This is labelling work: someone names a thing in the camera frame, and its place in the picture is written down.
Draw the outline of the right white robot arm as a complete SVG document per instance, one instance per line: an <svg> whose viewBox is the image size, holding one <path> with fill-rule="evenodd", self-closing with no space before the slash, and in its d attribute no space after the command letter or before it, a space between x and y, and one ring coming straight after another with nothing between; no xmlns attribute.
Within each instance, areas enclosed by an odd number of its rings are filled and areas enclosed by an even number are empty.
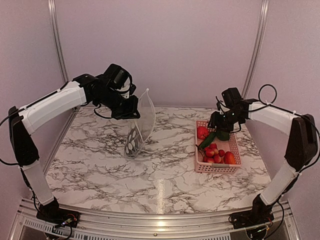
<svg viewBox="0 0 320 240"><path fill-rule="evenodd" d="M234 125L255 121L275 129L286 137L283 164L269 185L259 194L248 212L247 219L258 224L267 216L266 207L272 206L293 187L300 174L311 166L318 150L318 130L310 114L298 114L262 103L257 99L233 99L218 103L218 110L211 114L208 127L218 132L232 133Z"/></svg>

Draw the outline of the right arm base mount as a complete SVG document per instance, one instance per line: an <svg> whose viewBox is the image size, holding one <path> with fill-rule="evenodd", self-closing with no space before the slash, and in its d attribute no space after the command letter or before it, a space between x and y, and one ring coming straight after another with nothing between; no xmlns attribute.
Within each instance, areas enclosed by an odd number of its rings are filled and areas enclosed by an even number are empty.
<svg viewBox="0 0 320 240"><path fill-rule="evenodd" d="M233 225L234 229L241 229L272 222L274 219L272 211L256 215L252 210L246 210L230 214L228 221Z"/></svg>

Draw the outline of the green pepper toy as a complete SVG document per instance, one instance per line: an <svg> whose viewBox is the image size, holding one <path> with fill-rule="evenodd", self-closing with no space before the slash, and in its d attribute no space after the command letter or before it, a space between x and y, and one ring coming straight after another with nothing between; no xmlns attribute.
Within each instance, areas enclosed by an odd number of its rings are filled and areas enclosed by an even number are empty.
<svg viewBox="0 0 320 240"><path fill-rule="evenodd" d="M216 137L220 140L220 141L229 141L230 140L230 133L229 132L225 132L225 131L216 131Z"/></svg>

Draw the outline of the red cherry bunch toy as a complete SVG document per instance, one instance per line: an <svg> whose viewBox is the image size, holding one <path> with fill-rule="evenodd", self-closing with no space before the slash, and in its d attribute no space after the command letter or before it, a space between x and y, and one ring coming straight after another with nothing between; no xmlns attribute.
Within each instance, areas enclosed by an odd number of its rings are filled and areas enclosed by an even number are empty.
<svg viewBox="0 0 320 240"><path fill-rule="evenodd" d="M226 152L223 149L217 149L210 146L201 148L196 145L198 153L200 154L200 160L204 163L210 164L224 164Z"/></svg>

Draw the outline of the red tomato toy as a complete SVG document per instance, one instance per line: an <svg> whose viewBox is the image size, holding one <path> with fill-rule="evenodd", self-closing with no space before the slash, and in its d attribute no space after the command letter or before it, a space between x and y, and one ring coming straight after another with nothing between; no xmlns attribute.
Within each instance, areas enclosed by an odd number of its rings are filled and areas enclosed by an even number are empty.
<svg viewBox="0 0 320 240"><path fill-rule="evenodd" d="M206 127L199 126L196 129L196 135L198 139L204 140L209 135L209 131Z"/></svg>

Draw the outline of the clear zip top bag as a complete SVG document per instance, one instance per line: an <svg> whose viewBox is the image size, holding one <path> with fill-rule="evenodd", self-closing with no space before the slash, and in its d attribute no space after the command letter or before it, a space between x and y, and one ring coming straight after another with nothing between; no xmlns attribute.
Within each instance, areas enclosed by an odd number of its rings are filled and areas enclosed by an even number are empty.
<svg viewBox="0 0 320 240"><path fill-rule="evenodd" d="M139 119L133 119L128 124L128 134L126 137L126 142L124 145L124 156L130 159L134 159L145 147L146 142L151 137L152 132L156 123L156 110L154 103L149 95L149 89L147 88L145 92L140 96L138 100L138 111L140 113ZM128 156L126 153L127 142L130 136L135 137L135 135L140 135L142 138L142 146L135 156Z"/></svg>

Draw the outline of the purple eggplant toy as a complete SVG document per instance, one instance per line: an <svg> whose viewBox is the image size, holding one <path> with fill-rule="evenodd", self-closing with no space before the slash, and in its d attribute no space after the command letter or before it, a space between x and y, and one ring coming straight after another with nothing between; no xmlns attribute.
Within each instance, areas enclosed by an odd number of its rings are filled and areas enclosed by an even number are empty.
<svg viewBox="0 0 320 240"><path fill-rule="evenodd" d="M127 140L127 147L126 147L126 153L130 157L134 157L138 154L140 151L140 148L143 145L143 141L140 135L135 135L133 137L132 135Z"/></svg>

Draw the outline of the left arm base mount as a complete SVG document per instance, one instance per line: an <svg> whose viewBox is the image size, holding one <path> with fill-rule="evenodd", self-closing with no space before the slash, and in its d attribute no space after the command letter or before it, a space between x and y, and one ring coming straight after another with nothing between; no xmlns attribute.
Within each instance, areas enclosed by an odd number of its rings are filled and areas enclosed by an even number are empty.
<svg viewBox="0 0 320 240"><path fill-rule="evenodd" d="M59 208L57 211L38 211L36 217L40 220L53 223L57 227L69 226L76 228L80 219L78 211Z"/></svg>

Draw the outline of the pink plastic basket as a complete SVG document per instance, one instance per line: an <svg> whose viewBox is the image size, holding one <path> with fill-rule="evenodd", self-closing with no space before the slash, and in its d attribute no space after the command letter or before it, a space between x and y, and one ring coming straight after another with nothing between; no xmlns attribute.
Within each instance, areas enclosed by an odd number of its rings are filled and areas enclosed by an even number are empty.
<svg viewBox="0 0 320 240"><path fill-rule="evenodd" d="M242 166L242 161L239 153L239 146L236 140L236 134L230 133L229 141L220 141L217 136L214 141L209 145L211 148L217 148L224 150L225 152L232 152L234 154L236 164L217 164L217 163L205 163L201 161L201 156L198 153L197 147L204 139L197 138L197 127L206 127L209 131L215 132L214 128L207 127L208 122L206 120L197 120L195 122L195 160L194 170L198 173L214 173L214 174L233 174L238 168Z"/></svg>

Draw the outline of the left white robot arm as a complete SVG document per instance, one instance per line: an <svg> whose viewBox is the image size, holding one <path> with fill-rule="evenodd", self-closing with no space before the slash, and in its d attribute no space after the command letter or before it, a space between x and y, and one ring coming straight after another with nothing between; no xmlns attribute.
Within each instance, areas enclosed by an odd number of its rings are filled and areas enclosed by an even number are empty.
<svg viewBox="0 0 320 240"><path fill-rule="evenodd" d="M73 108L89 103L111 110L111 119L138 119L138 98L132 76L125 70L111 75L83 74L52 93L20 108L8 111L9 137L26 185L34 192L38 213L58 223L63 211L54 197L40 165L38 149L32 139L40 127Z"/></svg>

